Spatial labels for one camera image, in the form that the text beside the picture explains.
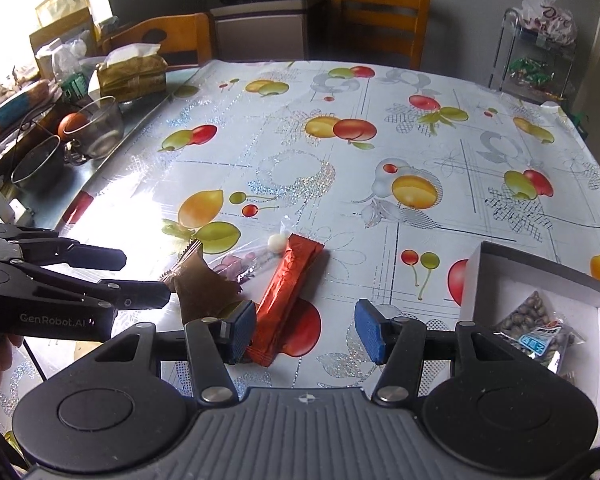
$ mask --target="table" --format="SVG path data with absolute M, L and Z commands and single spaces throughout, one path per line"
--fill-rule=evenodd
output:
M 128 136 L 148 114 L 159 106 L 174 90 L 198 71 L 197 68 L 185 68 L 167 72 L 167 88 L 164 92 L 156 92 L 121 105 L 125 121 L 125 137 Z M 25 206 L 35 214 L 33 225 L 53 229 L 58 225 L 62 213 L 65 212 L 82 186 L 93 176 L 104 163 L 101 160 L 89 160 L 81 166 L 65 166 L 54 186 L 44 196 L 24 193 L 20 197 Z
M 62 234 L 128 256 L 117 273 L 62 269 L 90 280 L 156 279 L 186 245 L 162 232 L 163 219 L 176 221 L 199 192 L 212 193 L 187 214 L 201 228 L 224 222 L 218 250 L 266 239 L 284 217 L 325 244 L 328 259 L 302 292 L 314 319 L 299 329 L 305 343 L 269 368 L 230 367 L 240 392 L 371 391 L 380 370 L 352 327 L 356 300 L 451 329 L 458 272 L 485 239 L 600 279 L 600 168 L 560 109 L 404 69 L 213 61 L 83 191 L 93 201 Z M 247 282 L 245 295 L 259 300 L 272 272 Z M 139 320 L 177 329 L 176 297 L 161 310 L 120 313 L 114 331 Z M 49 373 L 73 361 L 73 342 L 31 343 Z M 420 393 L 445 377 L 443 362 L 427 363 Z M 164 366 L 163 378 L 190 388 L 182 365 Z M 17 393 L 18 378 L 11 383 Z

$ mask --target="glass bowl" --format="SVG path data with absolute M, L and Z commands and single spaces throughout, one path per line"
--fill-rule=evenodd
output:
M 104 158 L 109 155 L 125 135 L 125 125 L 118 102 L 114 97 L 101 97 L 86 105 L 79 112 L 89 121 L 76 129 L 64 128 L 64 138 L 72 147 L 89 158 Z

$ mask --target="cardboard box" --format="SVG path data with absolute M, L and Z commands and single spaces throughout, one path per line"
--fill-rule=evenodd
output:
M 87 46 L 87 57 L 98 55 L 95 27 L 89 9 L 77 10 L 53 22 L 51 25 L 39 28 L 29 35 L 29 43 L 35 56 L 41 47 L 50 43 L 55 38 L 59 38 L 63 43 L 66 43 L 78 37 L 82 38 Z
M 469 258 L 459 320 L 493 327 L 537 290 L 547 310 L 566 318 L 586 340 L 568 348 L 560 373 L 574 372 L 575 384 L 598 410 L 600 446 L 600 282 L 539 256 L 483 242 Z

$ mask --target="wooden chair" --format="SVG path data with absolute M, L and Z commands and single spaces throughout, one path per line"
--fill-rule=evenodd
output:
M 402 7 L 415 11 L 414 16 L 376 10 L 361 10 L 347 7 L 346 2 L 359 4 L 373 4 L 375 6 Z M 346 36 L 348 43 L 369 50 L 382 50 L 384 52 L 397 52 L 409 56 L 409 68 L 417 70 L 420 67 L 424 35 L 427 31 L 430 0 L 331 0 L 331 9 L 336 19 L 337 35 L 339 38 Z M 369 25 L 372 27 L 387 27 L 413 33 L 412 39 L 398 36 L 375 35 L 361 36 L 346 31 L 347 23 Z
M 199 65 L 213 58 L 209 18 L 204 12 L 145 20 L 107 38 L 103 49 L 109 53 L 131 43 L 160 43 L 160 55 L 196 51 Z

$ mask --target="white candy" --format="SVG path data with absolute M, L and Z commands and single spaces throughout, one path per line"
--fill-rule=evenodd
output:
M 282 254 L 286 249 L 286 236 L 283 234 L 271 235 L 267 241 L 267 247 L 272 253 Z

